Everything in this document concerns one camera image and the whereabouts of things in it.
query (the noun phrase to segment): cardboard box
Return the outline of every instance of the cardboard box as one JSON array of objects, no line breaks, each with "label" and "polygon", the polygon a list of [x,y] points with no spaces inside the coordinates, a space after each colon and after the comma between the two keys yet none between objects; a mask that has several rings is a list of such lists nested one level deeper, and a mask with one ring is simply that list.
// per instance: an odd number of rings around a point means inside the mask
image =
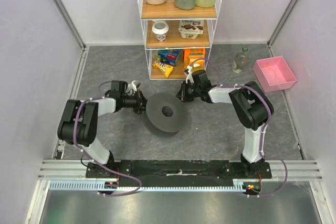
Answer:
[{"label": "cardboard box", "polygon": [[180,50],[159,50],[157,58],[160,62],[176,67],[177,59],[179,58]]},{"label": "cardboard box", "polygon": [[257,60],[253,71],[265,93],[290,89],[297,82],[282,56]]},{"label": "cardboard box", "polygon": [[[184,54],[184,69],[195,60],[199,58],[205,58],[205,48],[189,48],[183,50]],[[201,67],[204,69],[205,64],[204,60],[199,60],[197,64],[200,64]]]}]

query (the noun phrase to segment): blue box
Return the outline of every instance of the blue box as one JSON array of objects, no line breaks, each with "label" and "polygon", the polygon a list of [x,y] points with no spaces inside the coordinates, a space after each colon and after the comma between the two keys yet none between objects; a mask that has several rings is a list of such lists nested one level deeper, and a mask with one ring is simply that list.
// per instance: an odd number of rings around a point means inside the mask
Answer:
[{"label": "blue box", "polygon": [[181,50],[159,50],[157,56],[160,62],[176,67]]}]

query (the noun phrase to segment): snack box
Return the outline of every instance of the snack box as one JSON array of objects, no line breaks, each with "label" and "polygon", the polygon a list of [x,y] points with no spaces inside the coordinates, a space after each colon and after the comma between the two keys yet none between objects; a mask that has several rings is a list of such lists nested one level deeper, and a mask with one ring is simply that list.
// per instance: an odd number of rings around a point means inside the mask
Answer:
[{"label": "snack box", "polygon": [[160,62],[176,67],[177,59],[179,58],[180,50],[159,50],[157,58]]},{"label": "snack box", "polygon": [[[205,58],[205,48],[189,48],[183,50],[184,54],[184,69],[187,68],[189,64],[194,62],[199,58]],[[204,69],[204,60],[199,60],[197,62]]]},{"label": "snack box", "polygon": [[204,20],[200,19],[183,19],[180,20],[178,27],[181,37],[184,39],[196,39],[199,34],[203,33]]}]

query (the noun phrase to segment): pink tray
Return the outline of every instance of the pink tray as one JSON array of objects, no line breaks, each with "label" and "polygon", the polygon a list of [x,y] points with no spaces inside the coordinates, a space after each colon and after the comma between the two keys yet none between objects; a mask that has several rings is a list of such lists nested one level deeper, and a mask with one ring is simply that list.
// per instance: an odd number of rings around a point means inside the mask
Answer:
[{"label": "pink tray", "polygon": [[297,82],[282,56],[257,60],[253,71],[266,93],[289,89]]}]

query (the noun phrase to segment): yogurt cup lid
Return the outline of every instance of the yogurt cup lid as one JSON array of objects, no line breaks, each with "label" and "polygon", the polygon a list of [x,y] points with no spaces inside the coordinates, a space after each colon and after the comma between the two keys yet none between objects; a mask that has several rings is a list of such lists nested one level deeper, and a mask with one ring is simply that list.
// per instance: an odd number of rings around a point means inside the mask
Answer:
[{"label": "yogurt cup lid", "polygon": [[156,21],[153,24],[152,31],[157,35],[166,34],[169,30],[169,26],[166,21]]}]

